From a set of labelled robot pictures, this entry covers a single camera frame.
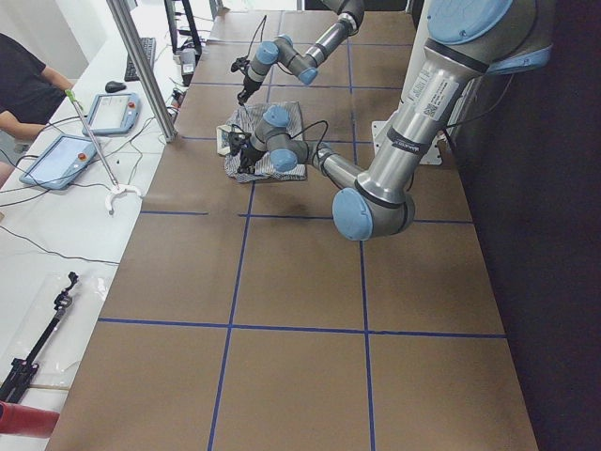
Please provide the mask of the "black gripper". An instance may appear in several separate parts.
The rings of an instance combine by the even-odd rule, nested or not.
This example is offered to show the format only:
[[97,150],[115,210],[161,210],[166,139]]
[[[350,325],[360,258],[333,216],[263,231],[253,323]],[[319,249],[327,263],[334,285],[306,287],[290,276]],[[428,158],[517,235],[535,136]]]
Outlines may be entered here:
[[245,76],[243,80],[243,89],[237,95],[239,105],[245,105],[249,96],[252,96],[260,87],[261,82],[257,82],[252,78]]
[[264,157],[264,152],[252,145],[239,153],[239,174],[253,174],[256,164]]

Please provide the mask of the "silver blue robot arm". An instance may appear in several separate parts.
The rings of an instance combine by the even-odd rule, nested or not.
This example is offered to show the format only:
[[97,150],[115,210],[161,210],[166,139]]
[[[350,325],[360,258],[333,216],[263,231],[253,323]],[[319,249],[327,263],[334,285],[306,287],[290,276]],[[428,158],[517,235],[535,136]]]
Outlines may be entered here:
[[310,85],[318,75],[318,68],[329,56],[359,32],[365,12],[363,1],[322,1],[322,4],[333,11],[337,19],[304,53],[294,47],[290,36],[282,34],[272,40],[261,41],[252,59],[244,56],[232,63],[232,72],[244,74],[243,89],[237,95],[240,106],[263,85],[274,65],[282,65],[305,86]]
[[369,167],[327,145],[292,138],[286,110],[272,106],[254,131],[232,147],[240,171],[264,157],[286,172],[308,163],[337,187],[332,215],[338,231],[366,241],[405,230],[415,205],[405,186],[473,79],[545,66],[552,48],[551,1],[435,1],[427,9],[424,63],[408,97],[392,114]]

